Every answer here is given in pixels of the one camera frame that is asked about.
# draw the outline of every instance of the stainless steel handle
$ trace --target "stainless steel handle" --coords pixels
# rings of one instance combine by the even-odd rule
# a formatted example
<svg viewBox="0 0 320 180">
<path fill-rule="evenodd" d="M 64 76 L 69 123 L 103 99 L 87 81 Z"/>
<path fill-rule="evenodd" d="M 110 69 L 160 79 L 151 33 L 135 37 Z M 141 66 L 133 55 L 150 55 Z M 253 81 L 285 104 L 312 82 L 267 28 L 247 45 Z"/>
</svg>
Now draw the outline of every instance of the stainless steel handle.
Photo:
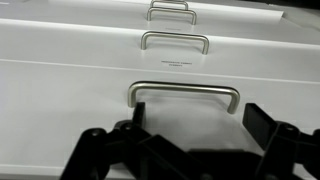
<svg viewBox="0 0 320 180">
<path fill-rule="evenodd" d="M 154 7 L 154 4 L 155 3 L 168 3 L 168 4 L 182 4 L 185 6 L 185 10 L 188 10 L 189 9 L 189 6 L 188 6 L 188 3 L 185 2 L 185 1 L 164 1 L 164 0 L 152 0 L 151 1 L 151 4 L 150 4 L 150 7 Z"/>
<path fill-rule="evenodd" d="M 164 37 L 164 38 L 175 38 L 175 39 L 188 39 L 188 40 L 197 40 L 202 41 L 204 46 L 202 54 L 208 54 L 209 49 L 209 39 L 201 35 L 192 35 L 192 34 L 178 34 L 178 33 L 167 33 L 167 32 L 157 32 L 157 31 L 148 31 L 142 35 L 141 38 L 141 49 L 147 49 L 147 39 L 149 37 Z"/>
<path fill-rule="evenodd" d="M 147 20 L 151 21 L 151 14 L 153 11 L 160 11 L 160 12 L 169 12 L 169 13 L 180 13 L 180 14 L 190 14 L 192 15 L 192 25 L 195 25 L 197 22 L 197 14 L 194 11 L 191 10 L 181 10 L 181 9 L 169 9 L 169 8 L 156 8 L 152 7 L 148 10 L 147 13 Z"/>
<path fill-rule="evenodd" d="M 128 106 L 129 107 L 136 106 L 136 94 L 139 89 L 154 89 L 154 90 L 184 91 L 184 92 L 230 95 L 231 102 L 228 107 L 228 113 L 230 114 L 234 114 L 236 112 L 240 102 L 239 92 L 236 89 L 231 87 L 139 81 L 139 82 L 133 83 L 129 87 L 129 90 L 128 90 Z"/>
</svg>

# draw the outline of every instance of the metal handle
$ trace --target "metal handle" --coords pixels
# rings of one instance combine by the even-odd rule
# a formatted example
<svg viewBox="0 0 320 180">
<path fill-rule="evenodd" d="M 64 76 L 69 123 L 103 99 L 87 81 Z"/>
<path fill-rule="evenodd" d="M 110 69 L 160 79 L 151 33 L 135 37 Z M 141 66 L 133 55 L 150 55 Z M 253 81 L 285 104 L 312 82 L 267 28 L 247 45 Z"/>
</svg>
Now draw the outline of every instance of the metal handle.
<svg viewBox="0 0 320 180">
<path fill-rule="evenodd" d="M 163 0 L 152 0 L 150 7 L 154 7 L 154 3 L 159 2 L 159 3 L 168 3 L 168 4 L 182 4 L 185 6 L 185 10 L 189 9 L 188 3 L 185 1 L 163 1 Z"/>
<path fill-rule="evenodd" d="M 228 107 L 228 113 L 234 114 L 240 102 L 239 92 L 231 87 L 223 86 L 208 86 L 196 84 L 179 84 L 167 82 L 153 82 L 153 81 L 139 81 L 133 83 L 128 90 L 128 106 L 135 107 L 136 94 L 139 89 L 155 89 L 155 90 L 168 90 L 168 91 L 184 91 L 196 93 L 213 93 L 213 94 L 226 94 L 231 96 L 231 102 Z"/>
<path fill-rule="evenodd" d="M 149 37 L 164 37 L 164 38 L 175 38 L 175 39 L 187 39 L 187 40 L 197 40 L 202 41 L 204 46 L 202 54 L 208 54 L 209 49 L 209 39 L 201 35 L 192 35 L 192 34 L 178 34 L 178 33 L 167 33 L 167 32 L 157 32 L 157 31 L 148 31 L 142 35 L 141 38 L 141 49 L 147 49 L 147 39 Z"/>
<path fill-rule="evenodd" d="M 169 12 L 169 13 L 180 13 L 180 14 L 191 14 L 192 15 L 192 25 L 195 25 L 197 22 L 197 14 L 191 10 L 181 10 L 181 9 L 169 9 L 169 8 L 155 8 L 152 7 L 148 10 L 147 20 L 151 21 L 151 14 L 153 11 L 160 11 L 160 12 Z"/>
</svg>

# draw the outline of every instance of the drawer handle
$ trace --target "drawer handle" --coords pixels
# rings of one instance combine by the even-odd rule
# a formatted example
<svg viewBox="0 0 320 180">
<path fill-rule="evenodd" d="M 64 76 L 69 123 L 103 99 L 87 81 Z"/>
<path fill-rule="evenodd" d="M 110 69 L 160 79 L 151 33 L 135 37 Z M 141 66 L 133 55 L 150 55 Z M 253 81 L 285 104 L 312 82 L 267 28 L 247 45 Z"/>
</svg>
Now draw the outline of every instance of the drawer handle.
<svg viewBox="0 0 320 180">
<path fill-rule="evenodd" d="M 148 37 L 164 37 L 164 38 L 175 38 L 175 39 L 187 39 L 187 40 L 197 40 L 202 41 L 204 46 L 202 54 L 208 54 L 209 49 L 209 39 L 201 35 L 192 35 L 192 34 L 178 34 L 178 33 L 167 33 L 167 32 L 156 32 L 148 31 L 142 35 L 141 38 L 141 49 L 147 49 L 147 39 Z"/>
<path fill-rule="evenodd" d="M 169 13 L 180 13 L 180 14 L 191 14 L 192 15 L 192 25 L 196 24 L 197 21 L 197 14 L 191 10 L 181 10 L 181 9 L 169 9 L 169 8 L 156 8 L 152 7 L 148 10 L 147 20 L 151 21 L 151 14 L 153 11 L 160 11 L 160 12 L 169 12 Z"/>
<path fill-rule="evenodd" d="M 189 6 L 188 6 L 188 3 L 185 2 L 185 1 L 163 1 L 163 0 L 152 0 L 151 1 L 151 4 L 150 4 L 150 7 L 154 7 L 154 4 L 155 3 L 168 3 L 168 4 L 182 4 L 185 6 L 185 10 L 188 10 L 189 9 Z"/>
<path fill-rule="evenodd" d="M 136 106 L 136 94 L 139 89 L 154 89 L 154 90 L 184 91 L 184 92 L 230 95 L 231 102 L 228 107 L 228 113 L 230 114 L 234 114 L 236 112 L 240 102 L 239 92 L 236 89 L 231 87 L 139 81 L 139 82 L 133 83 L 128 90 L 128 106 L 131 108 Z"/>
</svg>

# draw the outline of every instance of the u-shaped handle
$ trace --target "u-shaped handle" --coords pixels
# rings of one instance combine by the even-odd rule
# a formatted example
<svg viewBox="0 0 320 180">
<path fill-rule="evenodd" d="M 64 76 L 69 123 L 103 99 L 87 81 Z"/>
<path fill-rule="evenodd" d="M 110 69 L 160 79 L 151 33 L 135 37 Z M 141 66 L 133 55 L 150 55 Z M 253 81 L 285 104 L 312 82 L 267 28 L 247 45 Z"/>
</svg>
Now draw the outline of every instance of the u-shaped handle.
<svg viewBox="0 0 320 180">
<path fill-rule="evenodd" d="M 136 94 L 139 89 L 154 89 L 154 90 L 184 91 L 184 92 L 230 95 L 231 102 L 228 107 L 228 113 L 230 114 L 234 114 L 236 112 L 240 102 L 239 92 L 236 89 L 231 87 L 139 81 L 139 82 L 133 83 L 129 87 L 129 90 L 128 90 L 128 106 L 129 107 L 136 106 Z"/>
<path fill-rule="evenodd" d="M 169 8 L 155 8 L 152 7 L 148 10 L 147 13 L 147 20 L 151 21 L 151 14 L 154 11 L 160 11 L 160 12 L 168 12 L 168 13 L 179 13 L 179 14 L 190 14 L 192 16 L 192 25 L 195 25 L 197 22 L 197 14 L 194 11 L 191 10 L 181 10 L 181 9 L 169 9 Z"/>
<path fill-rule="evenodd" d="M 197 40 L 203 42 L 202 54 L 208 54 L 209 50 L 209 39 L 202 35 L 192 35 L 192 34 L 178 34 L 178 33 L 167 33 L 167 32 L 157 32 L 148 31 L 142 35 L 141 38 L 141 49 L 147 49 L 147 39 L 149 37 L 163 37 L 163 38 L 174 38 L 174 39 L 187 39 L 187 40 Z"/>
<path fill-rule="evenodd" d="M 185 10 L 188 10 L 188 9 L 189 9 L 188 3 L 185 2 L 185 1 L 152 0 L 152 1 L 151 1 L 151 4 L 150 4 L 150 7 L 151 7 L 151 8 L 154 7 L 154 4 L 155 4 L 155 3 L 181 4 L 181 5 L 184 5 L 184 7 L 185 7 L 184 9 L 185 9 Z"/>
</svg>

